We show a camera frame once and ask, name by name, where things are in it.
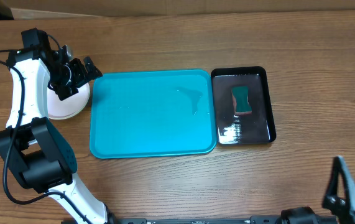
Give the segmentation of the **black plastic tray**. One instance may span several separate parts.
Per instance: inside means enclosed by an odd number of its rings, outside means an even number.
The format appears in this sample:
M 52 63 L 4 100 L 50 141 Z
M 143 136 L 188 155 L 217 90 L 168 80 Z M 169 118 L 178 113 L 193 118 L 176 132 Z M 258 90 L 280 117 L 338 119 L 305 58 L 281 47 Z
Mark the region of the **black plastic tray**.
M 211 81 L 220 144 L 268 144 L 276 139 L 267 74 L 263 67 L 216 68 L 211 72 Z M 234 114 L 231 94 L 234 86 L 248 87 L 251 114 Z

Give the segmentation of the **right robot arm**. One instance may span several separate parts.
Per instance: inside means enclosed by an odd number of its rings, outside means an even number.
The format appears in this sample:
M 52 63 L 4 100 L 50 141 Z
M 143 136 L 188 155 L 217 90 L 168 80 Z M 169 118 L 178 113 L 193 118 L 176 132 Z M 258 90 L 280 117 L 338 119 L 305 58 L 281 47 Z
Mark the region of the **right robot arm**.
M 333 159 L 322 207 L 332 213 L 334 220 L 316 215 L 310 207 L 298 207 L 281 211 L 281 216 L 276 222 L 355 224 L 355 181 L 342 156 Z

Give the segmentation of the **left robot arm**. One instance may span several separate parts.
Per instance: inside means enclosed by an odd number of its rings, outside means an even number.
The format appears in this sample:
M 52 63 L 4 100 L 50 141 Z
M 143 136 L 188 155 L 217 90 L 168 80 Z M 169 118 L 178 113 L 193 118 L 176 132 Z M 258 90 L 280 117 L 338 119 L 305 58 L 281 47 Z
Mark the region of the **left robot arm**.
M 13 79 L 11 113 L 0 131 L 7 198 L 28 205 L 50 197 L 74 223 L 117 223 L 76 173 L 75 153 L 50 122 L 47 109 L 48 90 L 65 100 L 103 74 L 89 57 L 73 58 L 66 45 L 52 49 L 52 36 L 43 30 L 33 28 L 21 35 L 23 48 L 7 49 L 8 58 L 2 63 Z

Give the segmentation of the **white pink plate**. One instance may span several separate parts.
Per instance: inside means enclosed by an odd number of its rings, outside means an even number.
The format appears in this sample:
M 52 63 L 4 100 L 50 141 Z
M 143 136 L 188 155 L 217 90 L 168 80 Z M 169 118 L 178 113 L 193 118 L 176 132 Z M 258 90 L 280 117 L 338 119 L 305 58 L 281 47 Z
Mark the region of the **white pink plate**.
M 86 83 L 78 93 L 61 101 L 53 90 L 47 89 L 48 117 L 54 120 L 68 119 L 81 112 L 90 98 L 90 85 Z

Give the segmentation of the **green scrub sponge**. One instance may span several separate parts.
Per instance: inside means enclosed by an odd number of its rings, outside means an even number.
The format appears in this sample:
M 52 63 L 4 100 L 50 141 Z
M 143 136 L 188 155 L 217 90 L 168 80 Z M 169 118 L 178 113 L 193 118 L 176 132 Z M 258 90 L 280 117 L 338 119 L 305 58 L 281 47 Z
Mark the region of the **green scrub sponge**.
M 234 86 L 231 88 L 233 98 L 234 114 L 242 116 L 252 113 L 252 108 L 249 104 L 249 89 L 247 86 Z

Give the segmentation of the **teal plastic tray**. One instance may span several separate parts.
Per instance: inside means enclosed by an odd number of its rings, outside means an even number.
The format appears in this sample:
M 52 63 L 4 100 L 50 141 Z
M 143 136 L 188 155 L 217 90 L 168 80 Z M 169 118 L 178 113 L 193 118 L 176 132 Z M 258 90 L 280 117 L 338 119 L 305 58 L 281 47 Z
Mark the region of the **teal plastic tray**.
M 93 83 L 90 150 L 99 159 L 207 154 L 216 142 L 204 70 L 107 73 Z

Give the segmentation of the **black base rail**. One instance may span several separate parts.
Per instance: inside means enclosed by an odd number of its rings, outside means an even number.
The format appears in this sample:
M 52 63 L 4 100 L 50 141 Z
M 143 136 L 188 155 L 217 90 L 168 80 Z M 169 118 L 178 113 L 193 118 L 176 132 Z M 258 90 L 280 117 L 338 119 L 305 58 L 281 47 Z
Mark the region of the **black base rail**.
M 271 216 L 251 216 L 250 218 L 233 219 L 163 219 L 146 220 L 145 218 L 122 218 L 116 220 L 116 224 L 277 224 L 281 223 L 280 217 Z

